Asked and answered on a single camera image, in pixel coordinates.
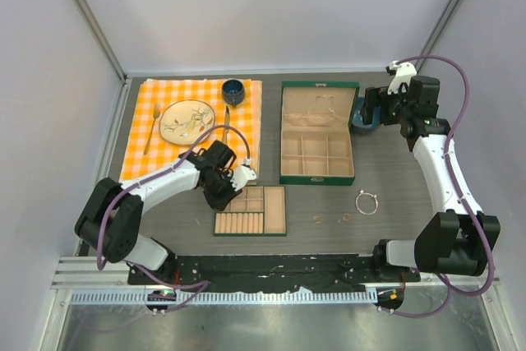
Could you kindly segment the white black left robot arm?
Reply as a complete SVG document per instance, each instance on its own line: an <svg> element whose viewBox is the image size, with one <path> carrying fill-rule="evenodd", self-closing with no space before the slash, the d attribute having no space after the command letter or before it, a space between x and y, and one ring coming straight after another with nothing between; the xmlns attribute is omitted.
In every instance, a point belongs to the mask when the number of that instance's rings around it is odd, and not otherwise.
<svg viewBox="0 0 526 351"><path fill-rule="evenodd" d="M132 273L142 270L156 284L174 283L175 254L153 238L140 235L142 216L179 193L201 188L207 205L216 211L242 191L233 185L234 152L221 141L207 149L179 155L179 160L128 184L111 178L99 181L75 225L75 234L90 247L102 247L101 259L125 261Z"/></svg>

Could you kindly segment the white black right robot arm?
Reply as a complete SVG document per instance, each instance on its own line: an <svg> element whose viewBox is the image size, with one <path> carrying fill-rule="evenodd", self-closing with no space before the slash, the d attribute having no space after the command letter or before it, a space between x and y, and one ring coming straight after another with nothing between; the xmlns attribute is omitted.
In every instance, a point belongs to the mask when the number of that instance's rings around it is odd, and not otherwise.
<svg viewBox="0 0 526 351"><path fill-rule="evenodd" d="M415 240L382 239L371 260L372 274L393 279L401 267L441 275L479 276L501 231L494 215L485 215L471 195L449 139L450 124L438 118L440 82L413 76L391 93L369 87L360 110L364 124L398 124L417 160L431 197L433 217Z"/></svg>

